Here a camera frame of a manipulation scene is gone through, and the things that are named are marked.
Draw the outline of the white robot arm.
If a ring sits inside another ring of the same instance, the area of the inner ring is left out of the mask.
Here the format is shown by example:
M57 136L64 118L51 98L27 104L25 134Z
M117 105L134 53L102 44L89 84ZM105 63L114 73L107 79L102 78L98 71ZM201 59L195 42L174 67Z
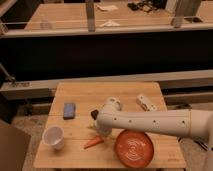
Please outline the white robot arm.
M104 137L113 129L127 129L205 142L208 150L202 171L213 171L213 111L123 111L120 101L109 97L100 110L91 112L91 117L97 132Z

